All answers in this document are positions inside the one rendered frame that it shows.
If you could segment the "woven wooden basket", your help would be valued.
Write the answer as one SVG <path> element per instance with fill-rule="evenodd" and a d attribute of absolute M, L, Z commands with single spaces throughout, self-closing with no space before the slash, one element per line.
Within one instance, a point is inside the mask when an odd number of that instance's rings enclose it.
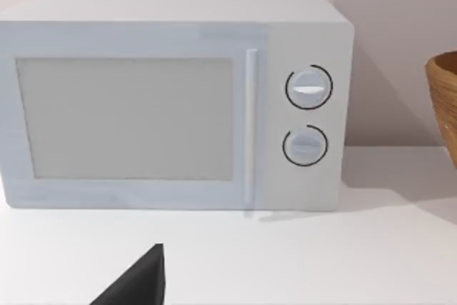
<path fill-rule="evenodd" d="M 425 70 L 441 138 L 457 169 L 457 51 L 431 57 Z"/>

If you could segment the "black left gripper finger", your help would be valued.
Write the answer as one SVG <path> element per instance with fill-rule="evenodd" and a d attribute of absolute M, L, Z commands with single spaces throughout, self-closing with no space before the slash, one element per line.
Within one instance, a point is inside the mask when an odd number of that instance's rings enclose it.
<path fill-rule="evenodd" d="M 154 244 L 89 305 L 164 305 L 165 253 Z"/>

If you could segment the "microwave oven door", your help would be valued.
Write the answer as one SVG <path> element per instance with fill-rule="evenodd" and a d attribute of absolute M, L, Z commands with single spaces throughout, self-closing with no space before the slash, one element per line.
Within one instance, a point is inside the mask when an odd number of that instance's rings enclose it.
<path fill-rule="evenodd" d="M 0 176 L 18 209 L 247 210 L 246 51 L 263 24 L 0 21 Z"/>

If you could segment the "pale microwave oven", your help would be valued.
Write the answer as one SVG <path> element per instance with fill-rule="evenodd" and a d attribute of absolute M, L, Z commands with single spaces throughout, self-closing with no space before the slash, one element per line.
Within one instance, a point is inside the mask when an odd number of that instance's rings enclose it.
<path fill-rule="evenodd" d="M 170 21 L 263 24 L 268 29 L 261 89 L 262 155 L 257 158 L 251 210 L 329 211 L 336 208 L 346 133 L 354 27 L 327 0 L 31 0 L 0 11 L 0 21 Z M 287 86 L 294 73 L 319 70 L 326 98 L 297 106 Z M 286 152 L 292 131 L 325 140 L 321 157 L 297 164 Z"/>

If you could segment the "large microwave knob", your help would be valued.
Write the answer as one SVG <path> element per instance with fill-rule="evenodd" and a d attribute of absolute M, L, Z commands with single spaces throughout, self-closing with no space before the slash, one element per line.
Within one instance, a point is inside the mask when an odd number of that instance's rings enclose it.
<path fill-rule="evenodd" d="M 294 73 L 288 81 L 288 95 L 300 107 L 318 106 L 327 96 L 328 79 L 319 70 L 309 69 Z"/>

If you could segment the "small microwave knob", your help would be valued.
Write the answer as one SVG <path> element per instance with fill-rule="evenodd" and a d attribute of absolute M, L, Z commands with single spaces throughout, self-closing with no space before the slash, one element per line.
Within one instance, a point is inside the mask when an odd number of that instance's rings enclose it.
<path fill-rule="evenodd" d="M 297 164 L 312 164 L 325 149 L 325 140 L 317 131 L 292 131 L 286 140 L 286 152 Z"/>

